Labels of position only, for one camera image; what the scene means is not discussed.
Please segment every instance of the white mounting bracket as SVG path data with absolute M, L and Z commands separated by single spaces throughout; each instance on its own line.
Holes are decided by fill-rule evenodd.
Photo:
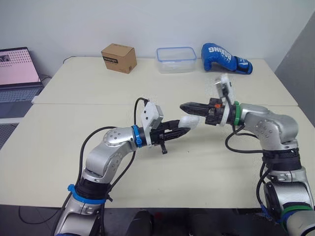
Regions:
M 154 102 L 148 102 L 141 113 L 141 122 L 147 145 L 151 146 L 151 129 L 156 129 L 164 118 L 161 108 Z
M 228 78 L 227 74 L 222 74 L 219 79 L 216 79 L 215 85 L 217 87 L 217 91 L 219 93 L 219 96 L 222 99 L 223 104 L 225 105 L 222 120 L 220 123 L 221 126 L 224 126 L 226 124 L 228 114 L 230 113 L 230 107 L 227 103 L 226 98 L 223 95 L 222 89 L 223 89 L 223 86 L 225 86 L 227 88 L 228 97 L 230 98 L 231 105 L 234 104 L 234 100 L 235 100 L 234 91 L 232 88 L 232 83 L 231 83 L 230 79 Z

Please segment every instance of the laptop screen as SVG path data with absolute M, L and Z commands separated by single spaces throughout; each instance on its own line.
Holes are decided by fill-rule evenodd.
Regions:
M 0 50 L 0 86 L 34 82 L 39 77 L 26 47 Z

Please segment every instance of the blue ring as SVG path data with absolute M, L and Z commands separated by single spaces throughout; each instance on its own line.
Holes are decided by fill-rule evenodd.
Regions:
M 136 136 L 137 146 L 138 146 L 138 148 L 141 148 L 142 147 L 142 139 L 140 138 L 140 135 L 139 135 L 138 126 L 133 125 L 132 128 L 133 128 L 134 135 Z
M 72 193 L 75 200 L 78 200 L 79 202 L 82 202 L 82 203 L 98 205 L 98 204 L 103 204 L 106 202 L 106 199 L 93 200 L 93 199 L 82 198 L 75 191 L 74 184 L 70 184 L 68 186 L 68 191 Z

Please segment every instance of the laptop keyboard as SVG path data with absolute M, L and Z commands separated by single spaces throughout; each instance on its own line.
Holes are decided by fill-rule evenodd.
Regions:
M 0 91 L 0 103 L 32 101 L 38 92 L 38 88 Z

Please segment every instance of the laptop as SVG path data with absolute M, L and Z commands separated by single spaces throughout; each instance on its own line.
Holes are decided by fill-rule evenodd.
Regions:
M 0 50 L 0 118 L 23 117 L 43 88 L 27 47 Z

